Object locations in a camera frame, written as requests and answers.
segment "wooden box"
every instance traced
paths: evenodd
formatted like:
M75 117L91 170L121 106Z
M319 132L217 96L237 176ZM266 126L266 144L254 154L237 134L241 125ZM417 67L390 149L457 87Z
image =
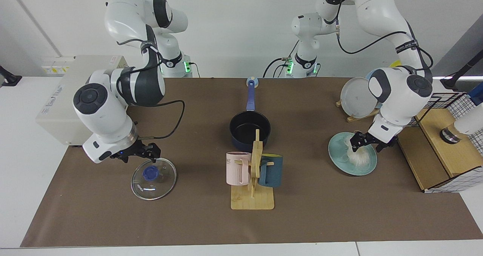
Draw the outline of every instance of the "wooden box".
M483 156L467 137L454 145L440 138L440 130L453 122L448 109L432 109L419 127L406 127L398 135L404 156L425 193L459 192L483 180Z

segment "dark teal mug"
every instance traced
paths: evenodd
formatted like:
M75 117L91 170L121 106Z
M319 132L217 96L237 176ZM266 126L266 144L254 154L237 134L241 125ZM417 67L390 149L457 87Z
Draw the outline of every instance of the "dark teal mug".
M282 163L283 156L281 155L262 154L258 183L263 187L279 187L281 184Z

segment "mug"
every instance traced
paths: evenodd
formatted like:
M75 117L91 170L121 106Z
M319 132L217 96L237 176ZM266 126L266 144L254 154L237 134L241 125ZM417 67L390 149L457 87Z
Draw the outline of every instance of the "mug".
M260 163L260 179L263 187L279 187L281 184L281 165L283 156L277 154L262 154Z
M248 163L252 154L248 152L228 152L226 154L226 183L235 186L250 183L250 170Z

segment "pink mug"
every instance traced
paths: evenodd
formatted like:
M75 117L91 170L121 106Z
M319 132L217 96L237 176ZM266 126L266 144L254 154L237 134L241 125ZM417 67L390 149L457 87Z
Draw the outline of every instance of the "pink mug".
M248 163L252 154L248 152L228 152L226 154L226 183L230 185L247 185L250 183Z

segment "label sticker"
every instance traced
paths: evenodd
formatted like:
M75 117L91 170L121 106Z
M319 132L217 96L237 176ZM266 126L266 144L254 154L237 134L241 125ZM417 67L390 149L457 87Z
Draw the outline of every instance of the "label sticker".
M62 92L62 90L64 89L64 87L65 87L64 84L57 85L57 88L55 88L55 91L53 92L52 95L50 95L49 100L47 100L47 102L43 106L43 109L40 112L41 114L48 114L49 113L50 108L52 108L52 106L54 105L55 101L57 100L57 97Z
M109 62L109 65L114 65L117 61L117 58L118 58L117 56L113 56L111 61Z

